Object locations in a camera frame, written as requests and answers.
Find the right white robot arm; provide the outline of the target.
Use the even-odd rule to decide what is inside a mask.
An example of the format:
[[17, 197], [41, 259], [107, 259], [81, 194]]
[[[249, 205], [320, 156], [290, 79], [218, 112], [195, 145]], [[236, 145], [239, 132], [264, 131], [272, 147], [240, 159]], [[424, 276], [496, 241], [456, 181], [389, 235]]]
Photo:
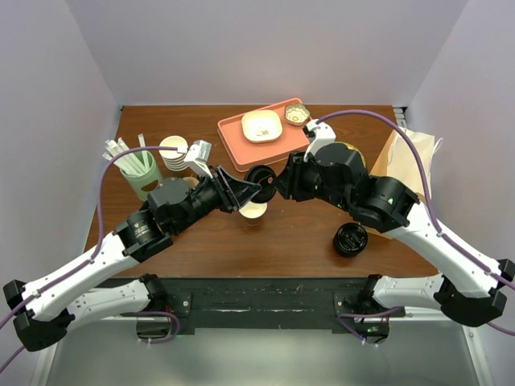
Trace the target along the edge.
[[500, 278], [512, 280], [514, 264], [488, 258], [452, 232], [431, 222], [427, 205], [405, 184], [369, 175], [361, 155], [343, 142], [315, 154], [293, 152], [274, 188], [284, 199], [321, 199], [346, 211], [356, 222], [402, 242], [439, 272], [429, 277], [372, 275], [358, 296], [369, 316], [384, 309], [410, 306], [441, 310], [465, 326], [482, 326], [499, 318], [507, 297]]

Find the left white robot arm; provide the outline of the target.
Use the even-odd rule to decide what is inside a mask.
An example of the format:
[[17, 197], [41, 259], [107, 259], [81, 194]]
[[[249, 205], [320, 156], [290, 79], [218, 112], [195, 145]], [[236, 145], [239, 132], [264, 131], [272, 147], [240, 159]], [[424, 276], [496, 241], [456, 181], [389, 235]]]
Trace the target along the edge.
[[28, 351], [40, 351], [89, 322], [118, 314], [161, 314], [168, 295], [154, 274], [101, 289], [116, 273], [172, 246], [179, 235], [211, 211], [238, 211], [262, 188], [217, 166], [195, 187], [163, 180], [139, 211], [130, 214], [88, 252], [39, 280], [7, 283], [3, 292], [14, 311], [16, 335]]

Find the black coffee cup lid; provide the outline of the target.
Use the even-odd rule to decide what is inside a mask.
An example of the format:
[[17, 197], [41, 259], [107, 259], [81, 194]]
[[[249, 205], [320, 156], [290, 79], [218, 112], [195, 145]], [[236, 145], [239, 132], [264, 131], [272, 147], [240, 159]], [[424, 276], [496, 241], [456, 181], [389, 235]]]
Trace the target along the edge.
[[274, 181], [277, 178], [275, 171], [266, 165], [252, 167], [245, 175], [245, 181], [256, 183], [261, 190], [251, 199], [253, 203], [268, 203], [275, 196]]

